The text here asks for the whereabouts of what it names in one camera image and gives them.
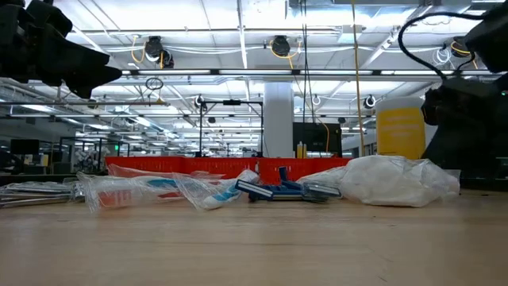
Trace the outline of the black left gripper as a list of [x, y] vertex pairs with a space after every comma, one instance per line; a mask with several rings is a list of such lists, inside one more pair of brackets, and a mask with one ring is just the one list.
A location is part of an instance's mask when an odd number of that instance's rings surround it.
[[73, 24], [53, 0], [1, 2], [1, 76], [48, 86], [63, 83], [82, 99], [122, 76], [110, 56], [68, 41]]

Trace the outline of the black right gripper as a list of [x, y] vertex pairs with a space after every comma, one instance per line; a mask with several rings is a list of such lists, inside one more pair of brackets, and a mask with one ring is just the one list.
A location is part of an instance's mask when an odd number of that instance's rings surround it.
[[[445, 79], [437, 89], [427, 90], [421, 112], [431, 126], [457, 116], [462, 122], [472, 120], [507, 131], [507, 78], [492, 82]], [[503, 178], [507, 176], [507, 134], [492, 139], [463, 130], [438, 130], [422, 158], [443, 169], [460, 170], [464, 178]]]

